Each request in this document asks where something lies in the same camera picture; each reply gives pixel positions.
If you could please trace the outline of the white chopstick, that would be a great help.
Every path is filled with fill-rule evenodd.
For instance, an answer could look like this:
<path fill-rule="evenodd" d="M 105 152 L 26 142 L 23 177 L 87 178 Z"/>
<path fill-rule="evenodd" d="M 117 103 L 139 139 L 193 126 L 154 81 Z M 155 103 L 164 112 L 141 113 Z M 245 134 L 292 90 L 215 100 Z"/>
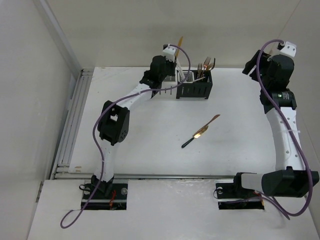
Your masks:
<path fill-rule="evenodd" d="M 184 74 L 182 67 L 181 67 L 181 64 L 178 59 L 176 59 L 176 67 L 177 67 L 177 71 L 180 76 L 180 82 L 183 83 L 185 81 L 186 75 Z"/>

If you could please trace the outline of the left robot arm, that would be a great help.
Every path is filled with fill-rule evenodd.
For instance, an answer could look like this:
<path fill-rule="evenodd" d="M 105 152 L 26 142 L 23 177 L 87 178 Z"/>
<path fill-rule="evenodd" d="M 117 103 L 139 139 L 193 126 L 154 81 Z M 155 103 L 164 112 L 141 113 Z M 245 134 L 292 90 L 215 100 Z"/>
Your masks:
<path fill-rule="evenodd" d="M 94 192 L 100 198 L 111 195 L 114 179 L 114 155 L 118 144 L 123 142 L 129 133 L 131 110 L 147 100 L 152 99 L 162 88 L 168 76 L 174 76 L 177 57 L 174 55 L 156 55 L 150 67 L 143 73 L 138 85 L 126 96 L 116 101 L 106 101 L 100 116 L 93 126 L 92 136 L 101 155 L 101 164 L 91 177 Z"/>

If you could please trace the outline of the gold fork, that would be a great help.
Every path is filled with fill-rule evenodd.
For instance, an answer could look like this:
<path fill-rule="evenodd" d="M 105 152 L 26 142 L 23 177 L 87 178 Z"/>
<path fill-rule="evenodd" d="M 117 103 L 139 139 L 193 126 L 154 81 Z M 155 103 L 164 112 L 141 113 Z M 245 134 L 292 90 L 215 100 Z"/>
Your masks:
<path fill-rule="evenodd" d="M 211 67 L 213 66 L 213 62 L 211 62 L 207 67 L 206 67 L 206 71 L 211 71 Z"/>

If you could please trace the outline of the small copper fork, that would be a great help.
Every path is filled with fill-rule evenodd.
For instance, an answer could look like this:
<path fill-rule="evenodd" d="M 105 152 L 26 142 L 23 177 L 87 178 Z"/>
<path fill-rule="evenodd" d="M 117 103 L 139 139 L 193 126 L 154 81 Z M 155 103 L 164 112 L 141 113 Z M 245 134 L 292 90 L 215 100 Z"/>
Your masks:
<path fill-rule="evenodd" d="M 202 72 L 203 72 L 203 64 L 199 63 L 197 66 L 197 72 L 196 72 L 192 82 L 194 82 L 195 79 L 198 79 L 202 75 Z"/>

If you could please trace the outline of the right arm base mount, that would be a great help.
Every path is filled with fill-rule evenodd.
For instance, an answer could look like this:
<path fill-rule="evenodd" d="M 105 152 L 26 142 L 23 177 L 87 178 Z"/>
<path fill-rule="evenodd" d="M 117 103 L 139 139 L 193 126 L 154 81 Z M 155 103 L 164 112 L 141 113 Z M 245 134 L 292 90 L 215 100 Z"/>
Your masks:
<path fill-rule="evenodd" d="M 252 189 L 238 188 L 233 179 L 215 180 L 215 197 L 219 210 L 264 210 L 260 195 Z"/>

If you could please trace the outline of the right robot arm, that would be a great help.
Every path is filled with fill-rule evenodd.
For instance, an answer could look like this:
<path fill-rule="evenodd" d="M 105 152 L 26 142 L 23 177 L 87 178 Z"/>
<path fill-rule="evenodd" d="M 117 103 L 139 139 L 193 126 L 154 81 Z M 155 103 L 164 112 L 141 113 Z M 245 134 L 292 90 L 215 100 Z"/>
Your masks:
<path fill-rule="evenodd" d="M 276 164 L 275 171 L 265 174 L 237 173 L 231 185 L 237 197 L 253 190 L 270 197 L 301 198 L 309 191 L 306 167 L 292 139 L 299 139 L 297 103 L 287 87 L 294 66 L 288 56 L 271 56 L 260 50 L 245 64 L 243 74 L 263 84 L 260 102 L 271 127 Z"/>

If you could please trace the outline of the gold knife green handle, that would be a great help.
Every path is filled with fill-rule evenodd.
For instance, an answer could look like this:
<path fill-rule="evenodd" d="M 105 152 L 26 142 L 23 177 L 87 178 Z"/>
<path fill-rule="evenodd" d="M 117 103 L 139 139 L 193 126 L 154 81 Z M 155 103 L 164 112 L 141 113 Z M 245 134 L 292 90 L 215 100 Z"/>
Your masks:
<path fill-rule="evenodd" d="M 192 137 L 187 140 L 185 143 L 181 145 L 181 148 L 185 148 L 188 144 L 190 144 L 193 140 L 198 139 L 207 129 L 209 128 L 208 125 L 202 127 L 200 130 L 198 130 L 195 134 L 192 135 Z"/>

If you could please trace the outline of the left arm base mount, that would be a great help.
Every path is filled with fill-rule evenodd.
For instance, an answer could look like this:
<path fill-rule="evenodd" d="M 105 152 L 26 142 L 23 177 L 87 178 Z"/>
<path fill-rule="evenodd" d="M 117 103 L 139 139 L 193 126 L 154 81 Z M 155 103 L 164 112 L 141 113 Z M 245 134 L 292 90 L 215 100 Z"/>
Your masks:
<path fill-rule="evenodd" d="M 128 184 L 101 181 L 85 210 L 126 210 Z"/>

